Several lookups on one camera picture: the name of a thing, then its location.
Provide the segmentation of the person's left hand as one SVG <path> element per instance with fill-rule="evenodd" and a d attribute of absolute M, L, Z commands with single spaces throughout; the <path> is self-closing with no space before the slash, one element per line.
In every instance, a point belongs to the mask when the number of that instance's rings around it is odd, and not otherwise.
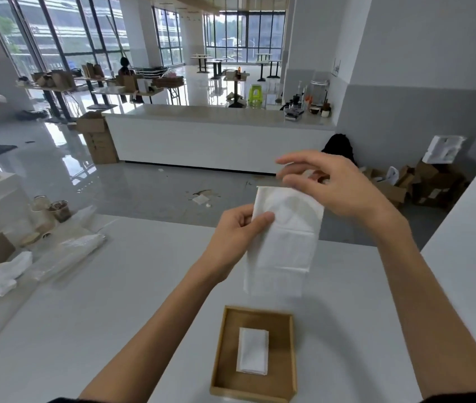
<path fill-rule="evenodd" d="M 222 213 L 214 234 L 198 261 L 201 270 L 207 273 L 212 282 L 225 280 L 257 238 L 247 241 L 244 237 L 245 219 L 253 216 L 253 212 L 254 205 L 247 204 Z"/>

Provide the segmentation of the person's right hand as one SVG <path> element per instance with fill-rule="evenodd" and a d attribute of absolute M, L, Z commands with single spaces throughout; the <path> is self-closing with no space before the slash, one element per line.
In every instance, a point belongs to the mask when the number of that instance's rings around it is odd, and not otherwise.
<path fill-rule="evenodd" d="M 301 150 L 275 162 L 283 165 L 278 173 L 318 175 L 318 181 L 328 187 L 328 201 L 318 202 L 336 215 L 358 222 L 370 234 L 384 238 L 411 234 L 407 219 L 349 159 Z"/>

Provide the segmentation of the white paper napkin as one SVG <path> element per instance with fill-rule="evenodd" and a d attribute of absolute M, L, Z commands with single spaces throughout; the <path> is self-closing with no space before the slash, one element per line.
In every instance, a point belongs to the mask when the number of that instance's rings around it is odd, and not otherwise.
<path fill-rule="evenodd" d="M 246 253 L 244 291 L 250 296 L 300 298 L 319 241 L 324 206 L 291 188 L 258 186 L 253 217 L 273 223 Z"/>

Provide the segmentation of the person's right forearm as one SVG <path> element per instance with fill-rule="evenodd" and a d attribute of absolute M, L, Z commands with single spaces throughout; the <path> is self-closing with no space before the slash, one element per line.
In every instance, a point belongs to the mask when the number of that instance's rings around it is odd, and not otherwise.
<path fill-rule="evenodd" d="M 382 260 L 422 397 L 476 401 L 476 340 L 418 249 L 397 210 L 369 226 Z"/>

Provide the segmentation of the black coffee equipment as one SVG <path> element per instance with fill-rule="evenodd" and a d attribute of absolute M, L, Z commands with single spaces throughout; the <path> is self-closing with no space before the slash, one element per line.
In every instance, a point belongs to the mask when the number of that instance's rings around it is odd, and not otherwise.
<path fill-rule="evenodd" d="M 297 93 L 292 100 L 282 108 L 285 121 L 299 121 L 307 109 L 307 101 L 304 99 L 304 93 Z"/>

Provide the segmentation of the long white counter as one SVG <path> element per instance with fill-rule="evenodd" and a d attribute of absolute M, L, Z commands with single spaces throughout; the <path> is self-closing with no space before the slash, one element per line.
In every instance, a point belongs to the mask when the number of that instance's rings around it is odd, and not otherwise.
<path fill-rule="evenodd" d="M 277 158 L 322 150 L 336 133 L 329 119 L 267 109 L 144 104 L 102 115 L 121 161 L 252 174 L 274 175 Z"/>

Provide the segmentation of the green plastic stool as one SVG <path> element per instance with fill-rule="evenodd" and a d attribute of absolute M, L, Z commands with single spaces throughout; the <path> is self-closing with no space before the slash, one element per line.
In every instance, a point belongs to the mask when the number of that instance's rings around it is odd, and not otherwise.
<path fill-rule="evenodd" d="M 262 85 L 252 84 L 248 92 L 248 107 L 262 108 L 264 97 L 262 94 Z"/>

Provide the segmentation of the small folded white napkin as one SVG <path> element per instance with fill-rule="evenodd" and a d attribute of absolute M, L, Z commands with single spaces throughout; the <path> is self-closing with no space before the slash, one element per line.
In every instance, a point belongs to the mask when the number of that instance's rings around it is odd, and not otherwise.
<path fill-rule="evenodd" d="M 239 328 L 236 371 L 266 376 L 268 374 L 269 332 Z"/>

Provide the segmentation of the pile of opened cardboard boxes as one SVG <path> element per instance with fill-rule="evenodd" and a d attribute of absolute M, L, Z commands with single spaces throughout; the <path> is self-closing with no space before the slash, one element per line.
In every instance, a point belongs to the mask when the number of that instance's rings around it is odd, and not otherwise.
<path fill-rule="evenodd" d="M 450 164 L 419 162 L 387 171 L 363 167 L 361 172 L 396 207 L 417 206 L 450 210 L 469 186 L 469 180 Z"/>

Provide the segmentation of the white foam packing block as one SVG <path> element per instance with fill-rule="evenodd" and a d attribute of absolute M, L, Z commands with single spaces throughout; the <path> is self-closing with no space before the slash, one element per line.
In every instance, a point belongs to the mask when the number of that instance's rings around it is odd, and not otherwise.
<path fill-rule="evenodd" d="M 421 161 L 431 165 L 453 164 L 466 139 L 459 135 L 436 135 L 432 138 Z"/>

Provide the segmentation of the square wooden tray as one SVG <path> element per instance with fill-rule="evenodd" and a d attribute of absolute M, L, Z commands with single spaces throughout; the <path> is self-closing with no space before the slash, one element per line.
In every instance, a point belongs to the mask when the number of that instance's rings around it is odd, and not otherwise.
<path fill-rule="evenodd" d="M 237 371 L 239 330 L 268 332 L 266 375 Z M 286 311 L 226 305 L 210 394 L 256 403 L 290 403 L 297 393 L 294 316 Z"/>

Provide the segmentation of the tall brown cardboard box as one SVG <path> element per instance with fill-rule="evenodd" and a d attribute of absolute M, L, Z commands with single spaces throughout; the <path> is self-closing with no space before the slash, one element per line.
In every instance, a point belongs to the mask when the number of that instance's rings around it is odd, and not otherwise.
<path fill-rule="evenodd" d="M 89 111 L 76 121 L 76 131 L 83 135 L 95 165 L 119 163 L 112 135 L 105 117 L 98 111 Z"/>

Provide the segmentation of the clear plastic bag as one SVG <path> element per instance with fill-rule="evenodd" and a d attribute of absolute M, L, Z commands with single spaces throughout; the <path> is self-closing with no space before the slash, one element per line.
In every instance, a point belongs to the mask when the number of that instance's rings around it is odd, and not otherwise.
<path fill-rule="evenodd" d="M 84 259 L 106 242 L 102 234 L 90 234 L 63 241 L 46 250 L 27 269 L 29 278 L 44 283 L 73 271 Z"/>

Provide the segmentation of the paper cup with dark contents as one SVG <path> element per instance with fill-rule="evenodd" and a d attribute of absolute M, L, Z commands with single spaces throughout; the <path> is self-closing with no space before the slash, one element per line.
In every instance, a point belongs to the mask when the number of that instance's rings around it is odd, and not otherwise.
<path fill-rule="evenodd" d="M 51 203 L 48 207 L 48 211 L 59 223 L 64 223 L 72 217 L 69 203 L 66 200 Z"/>

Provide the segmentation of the clear glass jar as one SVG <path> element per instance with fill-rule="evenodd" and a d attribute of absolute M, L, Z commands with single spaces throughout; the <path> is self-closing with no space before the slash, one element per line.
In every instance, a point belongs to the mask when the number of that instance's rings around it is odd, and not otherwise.
<path fill-rule="evenodd" d="M 29 216 L 38 233 L 43 235 L 55 228 L 56 219 L 49 210 L 51 201 L 46 195 L 33 197 L 29 205 Z"/>

